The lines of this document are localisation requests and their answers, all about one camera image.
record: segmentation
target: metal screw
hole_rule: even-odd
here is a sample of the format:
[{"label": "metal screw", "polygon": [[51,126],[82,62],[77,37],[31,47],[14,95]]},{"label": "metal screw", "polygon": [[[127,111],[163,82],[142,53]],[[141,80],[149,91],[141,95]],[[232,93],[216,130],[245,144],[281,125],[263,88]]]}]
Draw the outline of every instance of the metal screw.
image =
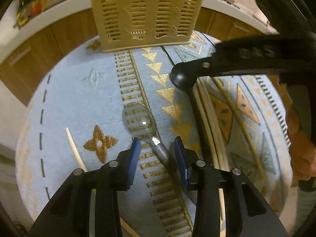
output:
[{"label": "metal screw", "polygon": [[118,166],[118,162],[117,161],[110,161],[109,166],[110,167],[117,167]]},{"label": "metal screw", "polygon": [[74,175],[81,175],[83,170],[81,168],[77,168],[74,170]]},{"label": "metal screw", "polygon": [[202,63],[202,67],[208,69],[208,68],[210,67],[210,64],[209,64],[208,62],[203,62],[203,63]]},{"label": "metal screw", "polygon": [[197,166],[205,166],[205,161],[197,161]]},{"label": "metal screw", "polygon": [[234,168],[233,169],[233,174],[234,175],[240,175],[241,174],[241,170],[239,168]]}]

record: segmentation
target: spoon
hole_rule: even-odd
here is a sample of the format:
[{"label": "spoon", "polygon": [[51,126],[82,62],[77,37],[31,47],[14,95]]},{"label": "spoon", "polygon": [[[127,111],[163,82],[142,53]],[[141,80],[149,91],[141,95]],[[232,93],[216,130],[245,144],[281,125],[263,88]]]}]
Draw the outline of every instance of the spoon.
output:
[{"label": "spoon", "polygon": [[178,166],[175,157],[167,150],[165,145],[157,137],[157,124],[153,114],[144,105],[136,103],[123,109],[123,123],[127,131],[134,137],[151,144],[154,154],[167,169],[172,179],[179,186],[188,198],[196,205],[194,193],[189,193],[181,182],[178,174]]}]

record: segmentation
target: patterned tablecloth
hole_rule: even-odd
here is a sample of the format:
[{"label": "patterned tablecloth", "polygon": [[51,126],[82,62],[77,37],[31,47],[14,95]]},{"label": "patterned tablecloth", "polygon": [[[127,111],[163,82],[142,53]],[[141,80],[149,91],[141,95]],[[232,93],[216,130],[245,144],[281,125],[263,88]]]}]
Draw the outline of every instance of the patterned tablecloth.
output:
[{"label": "patterned tablecloth", "polygon": [[[96,37],[64,57],[35,92],[16,152],[18,185],[32,218],[37,218],[78,167],[66,127],[87,169],[99,169],[130,147],[132,139],[123,125],[122,110],[133,102],[150,108],[167,148],[173,151],[174,138],[180,135],[185,146],[202,157],[189,99],[172,85],[169,73],[173,64],[211,56],[216,42],[196,32],[189,45],[101,53]],[[230,166],[242,169],[280,213],[292,172],[285,111],[276,90],[264,75],[219,77],[222,92],[229,94],[243,119],[239,124],[213,80],[204,80]],[[256,147],[264,178],[257,172],[242,128]],[[142,144],[134,184],[130,191],[119,192],[118,199],[121,217],[141,236],[192,233],[194,204],[171,185],[165,168],[146,143]]]}]

